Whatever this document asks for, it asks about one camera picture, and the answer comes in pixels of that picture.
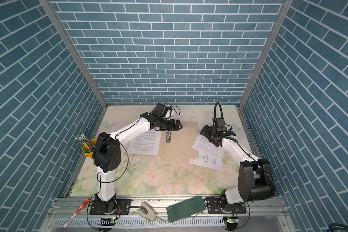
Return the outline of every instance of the floral tablecloth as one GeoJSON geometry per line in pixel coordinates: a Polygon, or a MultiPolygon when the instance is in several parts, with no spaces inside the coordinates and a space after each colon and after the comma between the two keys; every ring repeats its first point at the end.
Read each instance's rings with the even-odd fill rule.
{"type": "MultiPolygon", "coordinates": [[[[138,115],[150,111],[152,106],[122,106],[109,107],[104,116],[100,132],[113,132],[128,123],[138,115]],[[125,118],[116,117],[116,111],[124,111],[125,118]]],[[[211,124],[214,116],[212,106],[180,106],[181,115],[173,118],[181,121],[197,121],[199,128],[211,124]]],[[[233,127],[238,139],[248,148],[245,133],[235,106],[223,106],[226,123],[233,127]]],[[[115,176],[119,177],[125,170],[127,156],[124,151],[120,166],[115,176]]],[[[129,165],[125,174],[115,182],[117,195],[183,195],[183,194],[219,194],[224,189],[237,186],[239,166],[225,152],[222,170],[190,165],[188,158],[165,158],[156,156],[130,155],[129,165]]],[[[94,161],[86,158],[79,176],[72,189],[71,196],[90,196],[98,192],[96,179],[97,170],[94,161]]]]}

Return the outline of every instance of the white paper sheet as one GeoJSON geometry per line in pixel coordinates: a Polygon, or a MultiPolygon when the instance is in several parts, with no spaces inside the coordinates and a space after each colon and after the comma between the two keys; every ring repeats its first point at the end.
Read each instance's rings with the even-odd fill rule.
{"type": "Polygon", "coordinates": [[[223,156],[212,156],[200,153],[198,159],[190,159],[190,164],[222,170],[223,156]]]}
{"type": "Polygon", "coordinates": [[[202,135],[198,135],[195,142],[192,145],[192,148],[205,155],[211,155],[212,157],[219,157],[220,159],[223,158],[224,155],[224,148],[221,146],[216,147],[214,144],[209,142],[209,140],[202,135]]]}
{"type": "Polygon", "coordinates": [[[150,130],[141,133],[130,141],[128,154],[132,155],[158,155],[161,131],[150,130]]]}

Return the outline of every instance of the yellow pen holder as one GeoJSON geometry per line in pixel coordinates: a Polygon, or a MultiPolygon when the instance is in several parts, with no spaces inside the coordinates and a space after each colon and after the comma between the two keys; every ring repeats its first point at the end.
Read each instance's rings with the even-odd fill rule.
{"type": "MultiPolygon", "coordinates": [[[[92,139],[90,140],[92,142],[92,144],[95,146],[95,144],[97,143],[97,140],[96,139],[92,139]]],[[[82,146],[82,150],[81,151],[84,151],[84,150],[89,150],[89,147],[86,145],[86,143],[84,143],[84,145],[82,146]]],[[[94,160],[93,159],[93,152],[89,152],[89,153],[84,153],[84,155],[86,157],[89,157],[90,159],[94,160]]]]}

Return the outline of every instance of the brick wallpaper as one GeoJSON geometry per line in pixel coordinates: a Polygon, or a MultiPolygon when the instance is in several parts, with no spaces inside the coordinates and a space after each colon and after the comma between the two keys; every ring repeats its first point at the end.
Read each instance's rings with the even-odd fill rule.
{"type": "Polygon", "coordinates": [[[108,104],[236,104],[282,0],[52,3],[108,104]]]}
{"type": "Polygon", "coordinates": [[[293,2],[245,113],[296,230],[348,225],[348,1],[293,2]]]}
{"type": "Polygon", "coordinates": [[[33,231],[102,113],[37,0],[0,0],[0,232],[33,231]]]}

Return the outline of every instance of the pen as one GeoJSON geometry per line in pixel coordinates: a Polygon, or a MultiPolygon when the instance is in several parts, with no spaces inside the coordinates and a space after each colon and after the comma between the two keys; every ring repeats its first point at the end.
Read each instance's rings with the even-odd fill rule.
{"type": "Polygon", "coordinates": [[[73,213],[73,215],[70,217],[70,219],[63,225],[63,229],[66,229],[67,226],[71,223],[71,221],[78,215],[78,213],[80,212],[80,210],[86,206],[86,204],[88,204],[89,202],[89,198],[87,198],[83,204],[76,210],[76,212],[73,213]]]}

